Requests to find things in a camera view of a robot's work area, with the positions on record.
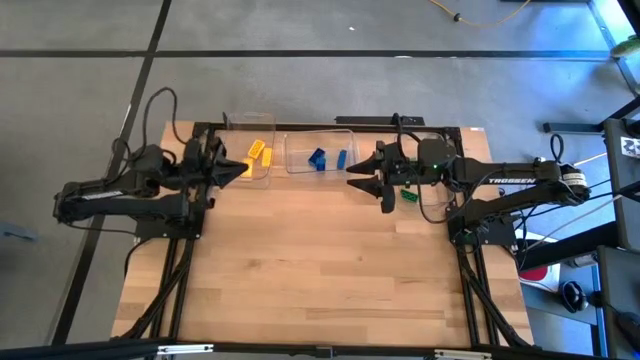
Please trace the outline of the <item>black aluminium table frame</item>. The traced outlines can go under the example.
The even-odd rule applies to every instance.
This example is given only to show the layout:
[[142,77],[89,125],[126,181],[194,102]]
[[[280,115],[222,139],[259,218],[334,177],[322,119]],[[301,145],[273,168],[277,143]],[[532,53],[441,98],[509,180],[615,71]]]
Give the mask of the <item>black aluminium table frame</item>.
[[[275,133],[266,189],[226,187],[161,331],[181,340],[464,348],[456,252],[419,210],[383,214],[345,175],[290,175]],[[358,133],[360,158],[379,135]]]

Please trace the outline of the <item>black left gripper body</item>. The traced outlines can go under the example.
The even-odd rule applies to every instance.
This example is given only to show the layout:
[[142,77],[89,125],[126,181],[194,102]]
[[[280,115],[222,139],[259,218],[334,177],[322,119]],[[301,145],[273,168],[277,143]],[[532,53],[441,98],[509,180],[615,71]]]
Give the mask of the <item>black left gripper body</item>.
[[182,188],[195,188],[204,185],[211,188],[214,185],[211,175],[214,153],[210,150],[186,149],[182,160]]

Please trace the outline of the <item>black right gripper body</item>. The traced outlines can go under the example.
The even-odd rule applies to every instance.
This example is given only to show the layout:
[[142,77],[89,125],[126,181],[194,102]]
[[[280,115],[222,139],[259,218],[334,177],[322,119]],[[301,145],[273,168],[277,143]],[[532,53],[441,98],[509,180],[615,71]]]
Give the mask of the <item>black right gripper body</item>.
[[409,160],[406,164],[390,165],[385,155],[380,174],[382,181],[392,186],[410,186],[417,184],[415,170]]

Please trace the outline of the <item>clear plastic bin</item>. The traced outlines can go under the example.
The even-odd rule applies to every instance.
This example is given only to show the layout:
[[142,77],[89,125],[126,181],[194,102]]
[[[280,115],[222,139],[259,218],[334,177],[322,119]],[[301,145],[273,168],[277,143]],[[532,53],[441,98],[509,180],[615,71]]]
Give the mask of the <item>clear plastic bin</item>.
[[[268,113],[230,113],[223,114],[225,129],[221,132],[221,138],[227,149],[227,157],[231,160],[242,162],[248,158],[248,151],[256,139],[266,143],[265,148],[272,148],[274,153],[276,119]],[[261,165],[262,153],[254,160],[253,176],[249,178],[237,178],[230,187],[243,189],[266,189],[270,183],[269,168]]]
[[[408,151],[404,150],[406,141],[403,140],[403,137],[411,138],[416,142],[419,141],[419,138],[408,130],[401,130],[396,139],[397,142],[402,144],[404,154],[414,167],[416,177],[419,178],[422,175],[422,170],[419,165],[415,165],[417,158],[409,157]],[[401,189],[416,193],[419,196],[419,201],[412,203],[404,200],[400,194]],[[447,190],[442,184],[431,186],[425,180],[420,180],[416,185],[400,186],[396,191],[396,195],[400,201],[398,206],[401,210],[424,210],[429,216],[436,216],[439,213],[443,213],[445,207],[454,198],[454,194]]]
[[[360,158],[356,136],[351,130],[315,130],[291,132],[284,135],[284,163],[290,175],[343,175],[347,167]],[[317,171],[308,159],[316,148],[325,151],[326,170]],[[347,150],[346,165],[343,170],[336,168],[339,152]]]

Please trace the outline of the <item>black headphones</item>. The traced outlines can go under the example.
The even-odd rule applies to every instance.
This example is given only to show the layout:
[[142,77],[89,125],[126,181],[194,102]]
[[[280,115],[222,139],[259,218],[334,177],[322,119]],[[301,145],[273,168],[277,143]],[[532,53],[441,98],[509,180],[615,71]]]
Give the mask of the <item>black headphones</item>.
[[563,306],[570,313],[584,311],[589,306],[585,291],[576,281],[562,283],[559,288],[559,294],[561,295]]

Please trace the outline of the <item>black desk with marker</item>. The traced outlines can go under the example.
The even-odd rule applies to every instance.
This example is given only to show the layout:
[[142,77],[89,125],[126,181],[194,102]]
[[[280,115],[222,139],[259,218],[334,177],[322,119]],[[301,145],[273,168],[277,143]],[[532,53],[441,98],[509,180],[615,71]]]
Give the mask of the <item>black desk with marker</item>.
[[640,134],[629,133],[623,120],[604,121],[611,188],[619,199],[614,212],[619,246],[640,252]]

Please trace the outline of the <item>black frame beam with brackets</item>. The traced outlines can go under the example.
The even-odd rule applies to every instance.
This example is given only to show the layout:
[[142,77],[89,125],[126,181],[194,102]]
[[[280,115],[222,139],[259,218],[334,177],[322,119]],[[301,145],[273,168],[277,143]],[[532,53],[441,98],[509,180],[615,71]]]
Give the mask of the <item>black frame beam with brackets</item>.
[[536,347],[477,345],[469,349],[431,347],[367,347],[249,343],[176,342],[171,338],[125,339],[0,350],[0,360],[132,360],[203,353],[255,353],[310,356],[419,357],[429,360],[621,360],[552,352]]

